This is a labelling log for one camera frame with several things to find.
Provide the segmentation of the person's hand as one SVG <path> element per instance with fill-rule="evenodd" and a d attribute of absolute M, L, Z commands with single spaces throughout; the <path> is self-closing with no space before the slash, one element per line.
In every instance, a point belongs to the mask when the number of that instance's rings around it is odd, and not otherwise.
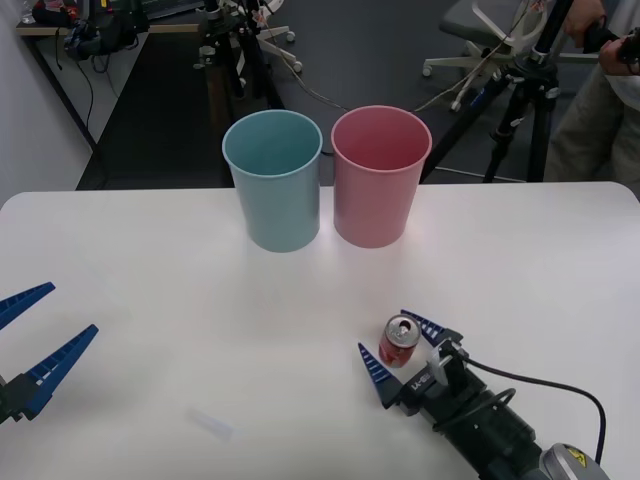
<path fill-rule="evenodd" d="M 573 40 L 576 48 L 584 46 L 586 31 L 594 24 L 606 19 L 600 0 L 574 0 L 564 21 L 564 32 Z"/>
<path fill-rule="evenodd" d="M 639 30 L 607 41 L 600 50 L 599 63 L 610 76 L 639 75 Z"/>

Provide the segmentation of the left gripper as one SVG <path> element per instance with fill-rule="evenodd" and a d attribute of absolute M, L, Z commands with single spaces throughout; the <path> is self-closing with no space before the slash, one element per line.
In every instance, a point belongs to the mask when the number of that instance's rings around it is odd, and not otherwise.
<path fill-rule="evenodd" d="M 0 329 L 4 329 L 27 309 L 55 290 L 47 282 L 0 301 Z M 77 336 L 8 383 L 0 377 L 0 423 L 12 418 L 37 417 L 80 356 L 99 332 L 91 324 Z"/>

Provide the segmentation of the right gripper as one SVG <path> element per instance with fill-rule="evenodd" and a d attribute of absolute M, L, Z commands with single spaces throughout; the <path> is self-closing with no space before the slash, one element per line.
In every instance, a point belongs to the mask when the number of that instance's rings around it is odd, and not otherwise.
<path fill-rule="evenodd" d="M 433 348 L 426 367 L 403 387 L 362 343 L 358 343 L 369 378 L 384 409 L 399 400 L 407 416 L 422 412 L 433 426 L 495 426 L 496 401 L 487 386 L 465 366 L 468 355 L 461 341 L 463 335 L 423 316 L 402 309 Z"/>

